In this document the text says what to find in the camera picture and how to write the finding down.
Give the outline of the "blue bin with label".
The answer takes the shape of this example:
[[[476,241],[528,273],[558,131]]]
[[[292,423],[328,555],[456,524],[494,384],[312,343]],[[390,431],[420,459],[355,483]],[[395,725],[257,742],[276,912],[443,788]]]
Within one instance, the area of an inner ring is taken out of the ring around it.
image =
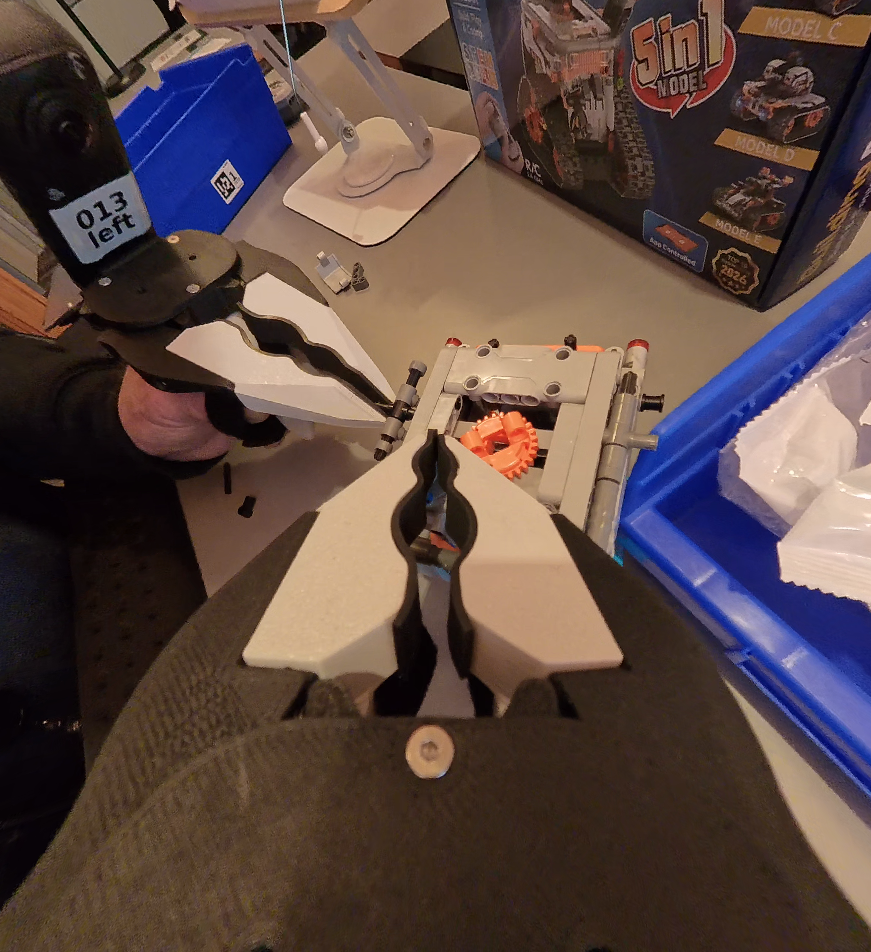
[[[291,144],[246,44],[167,67],[116,125],[161,236],[224,232]]]

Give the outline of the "person's left forearm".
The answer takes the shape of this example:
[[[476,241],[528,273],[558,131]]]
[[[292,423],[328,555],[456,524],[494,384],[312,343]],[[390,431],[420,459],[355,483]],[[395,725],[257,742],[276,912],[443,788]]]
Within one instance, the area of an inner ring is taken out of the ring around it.
[[[0,513],[48,522],[68,483],[130,484],[206,472],[139,450],[117,413],[127,367],[0,327]]]

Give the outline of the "person's blue trousers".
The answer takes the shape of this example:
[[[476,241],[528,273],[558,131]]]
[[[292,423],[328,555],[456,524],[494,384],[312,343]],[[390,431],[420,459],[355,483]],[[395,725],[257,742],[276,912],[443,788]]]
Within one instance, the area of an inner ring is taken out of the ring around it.
[[[0,904],[84,783],[67,546],[0,513]]]

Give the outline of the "person's left hand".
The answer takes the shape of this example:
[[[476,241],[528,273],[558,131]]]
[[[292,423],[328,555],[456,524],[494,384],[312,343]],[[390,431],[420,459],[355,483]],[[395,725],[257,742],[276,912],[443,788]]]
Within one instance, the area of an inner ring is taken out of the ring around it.
[[[158,389],[128,366],[117,398],[118,418],[142,452],[176,463],[203,462],[237,446],[236,438],[211,422],[206,397],[202,391]]]

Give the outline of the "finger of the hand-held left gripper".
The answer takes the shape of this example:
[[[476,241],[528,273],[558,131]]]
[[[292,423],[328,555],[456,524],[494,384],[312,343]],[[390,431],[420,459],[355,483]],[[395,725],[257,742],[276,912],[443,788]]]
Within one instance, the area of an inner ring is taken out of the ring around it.
[[[382,411],[392,407],[387,379],[327,304],[265,272],[247,283],[239,307],[259,351],[332,376]]]
[[[188,328],[166,350],[232,384],[248,410],[292,421],[381,425],[395,393],[379,368],[340,320],[320,320],[313,327],[327,334],[322,346],[342,361],[344,370],[355,372],[355,383],[303,356],[263,351],[261,335],[251,332],[246,319]]]

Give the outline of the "white stand base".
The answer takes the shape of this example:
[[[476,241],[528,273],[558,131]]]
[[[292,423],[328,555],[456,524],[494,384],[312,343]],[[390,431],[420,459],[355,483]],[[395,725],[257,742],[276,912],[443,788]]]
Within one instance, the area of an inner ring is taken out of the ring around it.
[[[361,246],[392,238],[479,154],[477,136],[430,127],[394,83],[352,19],[329,24],[328,37],[357,68],[385,106],[354,125],[315,86],[264,26],[243,27],[246,39],[265,52],[275,70],[302,94],[301,116],[321,142],[310,113],[338,139],[285,191],[286,208]]]

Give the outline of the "grey toy brick model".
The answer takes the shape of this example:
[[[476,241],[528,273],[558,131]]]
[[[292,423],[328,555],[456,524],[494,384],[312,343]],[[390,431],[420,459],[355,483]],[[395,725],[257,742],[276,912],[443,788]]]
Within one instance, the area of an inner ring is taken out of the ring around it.
[[[643,392],[647,356],[641,339],[608,349],[574,335],[550,346],[448,339],[432,370],[411,364],[374,458],[409,435],[453,437],[613,555],[632,458],[659,442],[636,430],[641,412],[665,405]]]

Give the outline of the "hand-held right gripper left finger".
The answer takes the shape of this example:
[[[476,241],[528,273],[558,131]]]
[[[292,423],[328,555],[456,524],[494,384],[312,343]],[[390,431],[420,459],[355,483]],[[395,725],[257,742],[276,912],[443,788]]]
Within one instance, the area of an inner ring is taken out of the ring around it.
[[[436,648],[411,550],[427,522],[436,437],[404,446],[320,506],[243,651],[247,665],[323,679],[393,675],[424,694]]]

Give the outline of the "robot kit box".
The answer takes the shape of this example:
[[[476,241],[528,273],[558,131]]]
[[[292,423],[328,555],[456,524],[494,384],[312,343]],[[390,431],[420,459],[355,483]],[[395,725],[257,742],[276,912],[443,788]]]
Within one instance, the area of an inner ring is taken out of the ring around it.
[[[489,159],[744,303],[871,206],[871,1],[456,1]]]

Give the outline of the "blue plastic bin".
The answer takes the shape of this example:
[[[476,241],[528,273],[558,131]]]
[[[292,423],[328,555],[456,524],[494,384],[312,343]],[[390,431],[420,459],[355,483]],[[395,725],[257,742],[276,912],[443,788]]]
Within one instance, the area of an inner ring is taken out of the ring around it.
[[[871,311],[871,252],[654,428],[619,543],[871,800],[871,612],[781,581],[776,540],[717,487],[720,450]]]

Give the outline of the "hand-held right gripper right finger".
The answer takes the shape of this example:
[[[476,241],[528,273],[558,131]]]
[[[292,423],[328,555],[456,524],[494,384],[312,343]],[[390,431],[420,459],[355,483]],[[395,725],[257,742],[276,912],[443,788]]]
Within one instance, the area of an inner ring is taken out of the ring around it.
[[[574,530],[442,437],[451,571],[449,645],[462,678],[512,696],[525,680],[617,668],[622,651],[560,529]]]

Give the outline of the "clear plastic bags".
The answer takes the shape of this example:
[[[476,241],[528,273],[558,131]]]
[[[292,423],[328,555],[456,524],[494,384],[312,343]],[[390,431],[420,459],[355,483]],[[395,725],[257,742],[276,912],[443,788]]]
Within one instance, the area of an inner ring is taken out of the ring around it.
[[[739,430],[718,484],[777,538],[782,582],[871,611],[871,320]]]

